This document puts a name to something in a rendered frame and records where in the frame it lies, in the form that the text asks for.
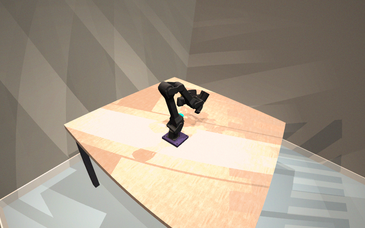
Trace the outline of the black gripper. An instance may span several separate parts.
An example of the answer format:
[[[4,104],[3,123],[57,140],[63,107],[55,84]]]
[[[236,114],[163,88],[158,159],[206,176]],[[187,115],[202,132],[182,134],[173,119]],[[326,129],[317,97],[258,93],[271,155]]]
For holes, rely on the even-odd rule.
[[[177,98],[177,106],[180,107],[180,106],[186,105],[186,103],[184,102],[184,100],[185,99],[183,98],[183,96],[178,97]]]

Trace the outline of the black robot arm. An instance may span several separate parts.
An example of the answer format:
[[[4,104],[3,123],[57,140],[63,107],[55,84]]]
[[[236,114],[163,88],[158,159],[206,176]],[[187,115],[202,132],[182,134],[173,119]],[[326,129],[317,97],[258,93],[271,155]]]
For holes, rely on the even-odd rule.
[[[179,92],[185,99],[184,102],[186,105],[195,109],[195,113],[199,114],[205,101],[209,97],[209,94],[201,90],[201,93],[197,97],[197,90],[187,90],[181,82],[161,82],[158,85],[158,90],[164,97],[170,113],[170,120],[166,124],[169,128],[169,134],[166,137],[175,141],[180,137],[178,133],[181,132],[183,128],[184,119],[183,116],[178,113],[174,95]]]

